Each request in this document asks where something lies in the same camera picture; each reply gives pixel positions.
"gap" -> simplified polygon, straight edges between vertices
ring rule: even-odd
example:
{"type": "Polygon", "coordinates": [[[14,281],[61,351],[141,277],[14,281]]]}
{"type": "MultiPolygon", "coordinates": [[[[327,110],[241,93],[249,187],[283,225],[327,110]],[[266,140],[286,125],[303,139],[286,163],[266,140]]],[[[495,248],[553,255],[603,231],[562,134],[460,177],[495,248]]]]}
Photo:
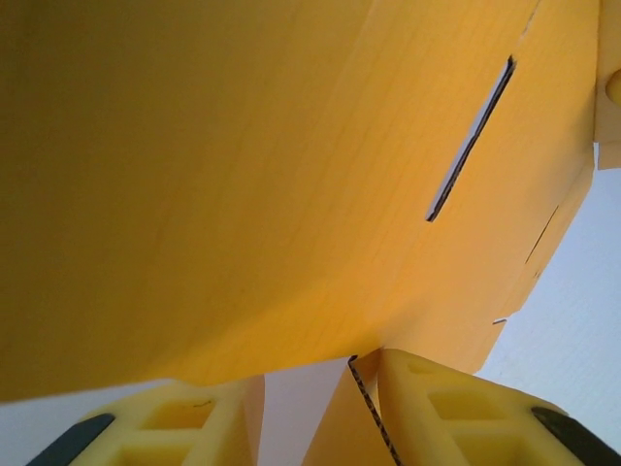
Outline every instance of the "gap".
{"type": "Polygon", "coordinates": [[[474,143],[476,143],[476,140],[483,132],[485,124],[487,124],[489,117],[492,115],[496,104],[498,104],[498,101],[500,100],[503,92],[507,88],[507,84],[511,79],[511,76],[513,76],[514,72],[515,61],[513,60],[513,57],[510,56],[507,60],[505,70],[496,81],[496,85],[490,93],[487,102],[476,115],[474,123],[468,133],[468,138],[466,138],[464,143],[462,143],[461,148],[459,148],[459,150],[457,151],[457,156],[451,163],[450,169],[444,177],[440,189],[436,193],[436,197],[434,198],[434,201],[432,202],[431,207],[427,212],[427,216],[425,218],[427,221],[434,221],[440,214],[440,211],[444,206],[444,203],[446,202],[450,191],[453,189],[453,186],[457,182],[457,177],[459,177],[459,174],[461,173],[464,165],[466,164],[466,160],[468,159],[470,152],[473,151],[474,143]]]}
{"type": "Polygon", "coordinates": [[[600,143],[593,143],[593,161],[600,170],[600,143]]]}
{"type": "Polygon", "coordinates": [[[528,257],[526,258],[526,260],[524,261],[525,264],[528,264],[528,261],[530,260],[531,256],[533,255],[533,252],[535,252],[535,249],[537,248],[537,246],[539,244],[539,241],[541,241],[541,238],[543,237],[543,233],[545,233],[545,230],[547,230],[547,227],[550,226],[550,221],[552,221],[552,218],[554,217],[554,214],[556,214],[556,211],[559,210],[559,207],[560,206],[556,206],[556,209],[554,209],[554,212],[552,213],[550,218],[547,220],[547,223],[545,224],[545,226],[541,230],[541,233],[539,233],[539,237],[535,241],[535,245],[531,249],[531,252],[528,254],[528,257]]]}

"white wall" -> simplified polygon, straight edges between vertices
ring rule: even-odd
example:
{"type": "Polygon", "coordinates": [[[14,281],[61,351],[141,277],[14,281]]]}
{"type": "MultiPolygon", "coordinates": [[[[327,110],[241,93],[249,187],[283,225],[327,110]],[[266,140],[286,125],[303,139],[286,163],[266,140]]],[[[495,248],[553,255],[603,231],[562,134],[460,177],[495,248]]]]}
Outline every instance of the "white wall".
{"type": "MultiPolygon", "coordinates": [[[[560,405],[621,450],[620,334],[621,170],[611,170],[596,173],[563,243],[479,374],[560,405]]],[[[262,464],[299,464],[344,364],[268,376],[262,464]]],[[[0,407],[3,466],[24,464],[80,416],[144,387],[0,407]]]]}

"cut line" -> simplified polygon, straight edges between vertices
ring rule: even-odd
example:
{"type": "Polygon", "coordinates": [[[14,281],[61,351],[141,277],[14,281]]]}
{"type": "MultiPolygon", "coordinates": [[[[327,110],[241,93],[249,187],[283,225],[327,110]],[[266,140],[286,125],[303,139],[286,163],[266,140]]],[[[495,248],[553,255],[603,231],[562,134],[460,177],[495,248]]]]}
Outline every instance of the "cut line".
{"type": "Polygon", "coordinates": [[[395,445],[393,444],[390,436],[388,435],[388,432],[386,431],[386,427],[384,426],[384,423],[381,420],[381,416],[377,412],[376,405],[371,399],[371,395],[367,391],[367,388],[365,387],[365,384],[362,381],[362,378],[360,377],[358,370],[354,366],[354,361],[357,358],[358,356],[354,354],[347,361],[347,366],[349,367],[349,371],[351,371],[351,375],[353,376],[353,379],[355,380],[356,385],[358,385],[358,389],[360,390],[360,393],[362,394],[362,397],[365,400],[367,408],[371,412],[371,416],[373,417],[373,420],[375,421],[376,426],[379,429],[379,433],[381,434],[381,439],[384,441],[384,444],[388,448],[388,451],[390,451],[390,455],[392,456],[392,459],[395,462],[395,465],[405,466],[399,454],[397,453],[397,449],[395,448],[395,445]]]}
{"type": "Polygon", "coordinates": [[[451,164],[451,167],[448,170],[448,173],[446,174],[446,177],[444,178],[440,189],[436,193],[436,197],[434,198],[434,201],[432,202],[431,207],[429,208],[429,211],[427,212],[427,216],[425,218],[427,221],[434,221],[440,214],[440,211],[444,206],[448,195],[450,194],[453,186],[457,182],[457,177],[459,177],[459,174],[464,168],[470,152],[472,152],[473,150],[474,143],[476,143],[476,140],[483,132],[485,124],[487,124],[489,117],[492,115],[492,112],[496,108],[496,104],[498,104],[498,101],[500,100],[503,92],[507,88],[507,84],[511,79],[511,76],[513,76],[514,72],[515,61],[513,60],[513,57],[510,56],[507,60],[505,70],[496,82],[494,90],[490,93],[490,97],[486,105],[483,107],[482,111],[479,111],[476,119],[474,120],[474,123],[471,126],[471,130],[469,132],[469,137],[466,140],[467,142],[465,141],[464,144],[462,144],[462,147],[458,150],[457,156],[453,160],[453,163],[451,164]]]}
{"type": "Polygon", "coordinates": [[[537,240],[535,241],[535,245],[533,246],[533,248],[531,249],[531,252],[528,254],[528,257],[526,257],[526,260],[524,261],[525,264],[528,264],[528,261],[531,260],[531,256],[533,255],[533,252],[535,252],[535,249],[537,248],[537,246],[539,245],[539,241],[541,241],[541,238],[543,237],[543,233],[545,233],[545,230],[547,230],[547,227],[550,226],[550,221],[552,221],[552,218],[554,217],[554,215],[556,214],[556,211],[559,210],[560,206],[556,206],[556,209],[554,209],[554,212],[552,213],[552,215],[550,216],[550,218],[547,220],[547,223],[545,224],[545,226],[543,227],[543,229],[541,230],[541,233],[539,233],[539,237],[537,238],[537,240]]]}

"square hole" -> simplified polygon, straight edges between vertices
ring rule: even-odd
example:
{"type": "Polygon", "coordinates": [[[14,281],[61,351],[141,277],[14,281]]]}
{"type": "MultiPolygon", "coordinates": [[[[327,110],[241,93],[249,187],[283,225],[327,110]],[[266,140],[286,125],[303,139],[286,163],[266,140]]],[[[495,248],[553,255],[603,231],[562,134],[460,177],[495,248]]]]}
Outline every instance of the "square hole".
{"type": "Polygon", "coordinates": [[[183,400],[160,406],[143,429],[200,429],[212,413],[212,400],[183,400]]]}
{"type": "Polygon", "coordinates": [[[123,448],[114,466],[181,466],[190,445],[140,445],[123,448]]]}
{"type": "Polygon", "coordinates": [[[429,394],[429,401],[442,419],[475,420],[504,417],[485,395],[475,391],[437,391],[429,394]]]}
{"type": "Polygon", "coordinates": [[[471,466],[549,466],[549,461],[516,434],[460,434],[455,443],[471,466]]]}

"yellow cardboard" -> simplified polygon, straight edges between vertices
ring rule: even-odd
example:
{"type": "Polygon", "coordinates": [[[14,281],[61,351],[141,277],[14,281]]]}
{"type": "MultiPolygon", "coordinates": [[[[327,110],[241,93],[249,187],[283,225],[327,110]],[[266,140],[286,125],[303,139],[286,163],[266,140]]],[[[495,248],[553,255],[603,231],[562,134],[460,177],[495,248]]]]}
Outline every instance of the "yellow cardboard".
{"type": "Polygon", "coordinates": [[[621,106],[606,93],[612,76],[621,70],[621,3],[602,0],[596,84],[595,140],[600,143],[598,168],[621,168],[621,106]]]}
{"type": "MultiPolygon", "coordinates": [[[[541,230],[539,239],[529,254],[519,279],[513,286],[503,308],[497,312],[498,318],[510,316],[526,302],[526,298],[528,298],[531,289],[533,289],[535,283],[537,283],[541,273],[552,258],[557,245],[561,242],[565,232],[570,227],[573,217],[582,205],[582,201],[591,187],[593,170],[594,159],[590,158],[589,161],[584,164],[578,178],[573,182],[567,197],[561,202],[559,207],[554,210],[548,223],[546,223],[541,230]]],[[[489,352],[491,349],[492,346],[489,346],[483,351],[489,352]]],[[[472,368],[471,371],[467,372],[474,372],[475,370],[478,370],[478,368],[472,368]]]]}
{"type": "Polygon", "coordinates": [[[6,8],[3,400],[384,343],[473,368],[589,163],[595,0],[6,8]]]}
{"type": "MultiPolygon", "coordinates": [[[[371,362],[373,376],[377,370],[376,356],[378,351],[358,360],[363,361],[364,365],[371,362]]],[[[395,464],[349,367],[341,375],[303,461],[304,466],[341,464],[395,464]]]]}

